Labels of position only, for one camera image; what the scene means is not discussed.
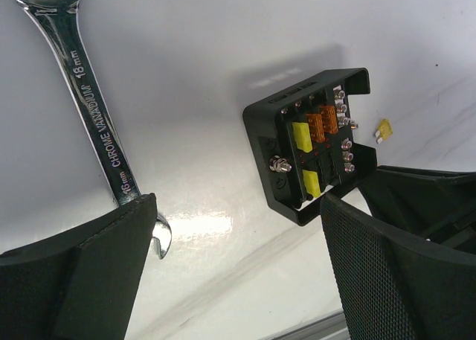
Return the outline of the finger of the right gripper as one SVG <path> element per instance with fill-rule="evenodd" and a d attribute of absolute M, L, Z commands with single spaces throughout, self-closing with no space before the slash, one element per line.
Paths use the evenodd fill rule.
<path fill-rule="evenodd" d="M 442 246 L 475 246 L 474 172 L 381 166 L 358 188 L 389 225 Z"/>

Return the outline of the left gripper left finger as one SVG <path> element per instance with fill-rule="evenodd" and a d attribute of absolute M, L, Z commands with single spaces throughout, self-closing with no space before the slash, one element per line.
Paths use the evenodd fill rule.
<path fill-rule="evenodd" d="M 1 254 L 1 338 L 124 339 L 156 217 L 151 193 Z"/>

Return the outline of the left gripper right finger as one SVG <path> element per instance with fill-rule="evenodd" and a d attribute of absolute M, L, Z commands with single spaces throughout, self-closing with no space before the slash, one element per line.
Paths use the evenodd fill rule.
<path fill-rule="evenodd" d="M 475 256 L 327 194 L 321 219 L 352 339 L 474 339 Z"/>

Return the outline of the black fuse box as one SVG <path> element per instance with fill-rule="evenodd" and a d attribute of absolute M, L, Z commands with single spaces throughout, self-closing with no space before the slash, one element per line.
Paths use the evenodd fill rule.
<path fill-rule="evenodd" d="M 348 101 L 369 93 L 366 68 L 330 69 L 244 108 L 270 209 L 305 226 L 326 192 L 343 197 L 376 170 L 376 150 L 354 140 Z"/>

